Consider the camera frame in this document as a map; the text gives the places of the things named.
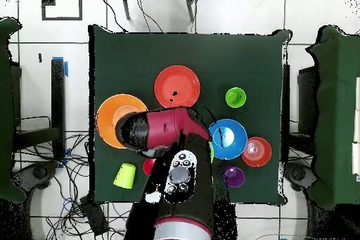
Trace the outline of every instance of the red plate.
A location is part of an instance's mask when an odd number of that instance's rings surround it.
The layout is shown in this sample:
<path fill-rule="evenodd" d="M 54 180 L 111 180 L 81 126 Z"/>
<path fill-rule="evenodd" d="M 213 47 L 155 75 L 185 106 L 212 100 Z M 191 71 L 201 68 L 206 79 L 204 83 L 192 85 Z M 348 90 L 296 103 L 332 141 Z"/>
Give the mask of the red plate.
<path fill-rule="evenodd" d="M 164 108 L 192 106 L 200 94 L 196 74 L 182 65 L 165 68 L 156 78 L 155 96 Z"/>
<path fill-rule="evenodd" d="M 261 167 L 271 158 L 271 146 L 266 139 L 252 137 L 248 139 L 241 157 L 250 167 Z"/>

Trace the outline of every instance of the plastic cup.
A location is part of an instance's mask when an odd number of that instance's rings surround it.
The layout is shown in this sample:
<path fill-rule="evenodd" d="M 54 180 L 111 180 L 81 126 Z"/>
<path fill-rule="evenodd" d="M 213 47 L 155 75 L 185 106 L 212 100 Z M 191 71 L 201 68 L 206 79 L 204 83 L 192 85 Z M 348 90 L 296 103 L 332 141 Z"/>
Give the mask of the plastic cup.
<path fill-rule="evenodd" d="M 230 187 L 241 187 L 245 181 L 245 174 L 239 168 L 228 165 L 224 169 L 224 182 Z"/>
<path fill-rule="evenodd" d="M 211 159 L 211 163 L 214 160 L 214 147 L 212 146 L 211 141 L 209 142 L 210 145 L 210 159 Z"/>
<path fill-rule="evenodd" d="M 114 180 L 114 185 L 124 189 L 131 189 L 135 177 L 135 165 L 123 163 Z"/>
<path fill-rule="evenodd" d="M 246 94 L 241 88 L 231 88 L 225 96 L 226 103 L 232 108 L 240 108 L 246 101 Z"/>
<path fill-rule="evenodd" d="M 266 139 L 261 137 L 249 138 L 241 157 L 250 167 L 262 167 L 271 158 L 271 146 Z"/>
<path fill-rule="evenodd" d="M 143 172 L 148 176 L 151 175 L 151 170 L 153 169 L 156 158 L 148 158 L 143 162 Z"/>

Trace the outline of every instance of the blue tape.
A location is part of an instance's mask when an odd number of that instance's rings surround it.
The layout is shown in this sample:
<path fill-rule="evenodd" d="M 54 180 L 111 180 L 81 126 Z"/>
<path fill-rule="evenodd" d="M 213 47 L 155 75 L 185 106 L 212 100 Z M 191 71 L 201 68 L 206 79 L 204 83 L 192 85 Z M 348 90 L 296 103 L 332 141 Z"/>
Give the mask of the blue tape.
<path fill-rule="evenodd" d="M 68 71 L 68 62 L 64 62 L 64 73 L 65 76 L 68 77 L 69 76 L 69 71 Z"/>
<path fill-rule="evenodd" d="M 65 152 L 65 156 L 71 156 L 71 148 L 67 148 Z M 66 165 L 68 163 L 68 159 L 64 159 L 63 164 Z M 62 169 L 64 166 L 61 164 L 58 166 L 58 169 Z"/>

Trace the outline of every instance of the red cup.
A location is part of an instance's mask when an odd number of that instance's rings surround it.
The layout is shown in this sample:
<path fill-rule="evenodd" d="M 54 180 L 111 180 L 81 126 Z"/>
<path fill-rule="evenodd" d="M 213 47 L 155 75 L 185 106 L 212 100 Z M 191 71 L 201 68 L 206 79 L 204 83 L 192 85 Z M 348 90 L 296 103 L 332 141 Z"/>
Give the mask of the red cup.
<path fill-rule="evenodd" d="M 271 158 L 271 146 L 266 139 L 252 137 L 248 139 L 241 157 L 250 167 L 261 167 Z"/>
<path fill-rule="evenodd" d="M 150 176 L 151 170 L 153 169 L 156 158 L 148 158 L 143 162 L 143 172 Z"/>

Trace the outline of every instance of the small green cup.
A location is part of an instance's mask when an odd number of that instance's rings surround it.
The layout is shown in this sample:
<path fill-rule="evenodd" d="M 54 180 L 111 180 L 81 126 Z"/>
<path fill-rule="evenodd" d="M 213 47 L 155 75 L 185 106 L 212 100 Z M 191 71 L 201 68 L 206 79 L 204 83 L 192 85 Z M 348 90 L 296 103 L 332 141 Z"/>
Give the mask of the small green cup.
<path fill-rule="evenodd" d="M 241 88 L 231 88 L 225 96 L 226 103 L 232 108 L 240 108 L 246 101 L 246 94 Z"/>
<path fill-rule="evenodd" d="M 210 145 L 210 159 L 211 159 L 211 163 L 214 160 L 214 147 L 212 147 L 212 142 L 209 142 Z"/>
<path fill-rule="evenodd" d="M 135 177 L 135 165 L 123 163 L 114 180 L 114 185 L 124 189 L 132 189 Z"/>

